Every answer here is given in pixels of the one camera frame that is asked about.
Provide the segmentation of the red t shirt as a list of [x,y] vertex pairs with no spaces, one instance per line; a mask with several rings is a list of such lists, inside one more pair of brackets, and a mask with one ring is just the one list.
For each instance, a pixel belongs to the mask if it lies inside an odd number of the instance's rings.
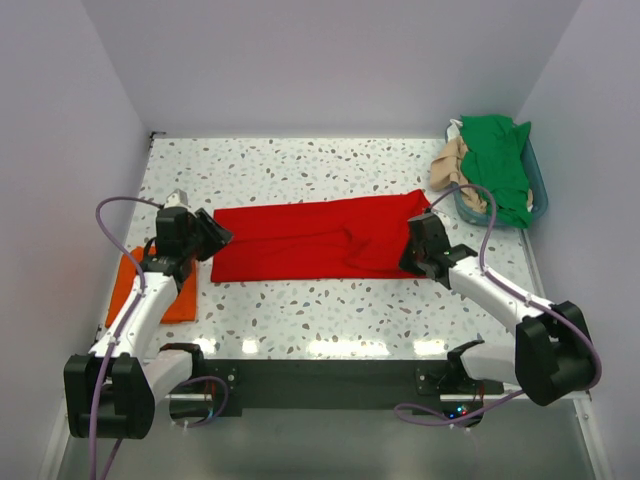
[[421,190],[326,202],[219,209],[233,233],[214,255],[214,283],[399,279],[408,220],[430,206]]

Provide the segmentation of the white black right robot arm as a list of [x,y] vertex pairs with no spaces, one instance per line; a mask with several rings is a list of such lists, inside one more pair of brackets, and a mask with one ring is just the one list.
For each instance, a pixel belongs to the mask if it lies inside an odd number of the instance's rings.
[[514,339],[510,347],[475,340],[451,350],[445,379],[452,390],[466,393],[480,381],[507,383],[547,406],[599,382],[602,363],[577,305],[537,296],[489,267],[483,250],[452,245],[431,210],[409,219],[408,231],[400,268],[469,298]]

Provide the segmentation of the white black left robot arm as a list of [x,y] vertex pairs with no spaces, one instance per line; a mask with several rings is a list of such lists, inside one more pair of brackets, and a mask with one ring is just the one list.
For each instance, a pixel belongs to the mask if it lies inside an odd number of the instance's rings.
[[178,298],[195,263],[210,259],[232,239],[204,209],[164,205],[156,234],[135,261],[135,276],[119,313],[85,355],[63,370],[70,433],[76,438],[144,438],[156,405],[179,386],[200,390],[207,368],[199,346],[170,344],[143,362],[152,336]]

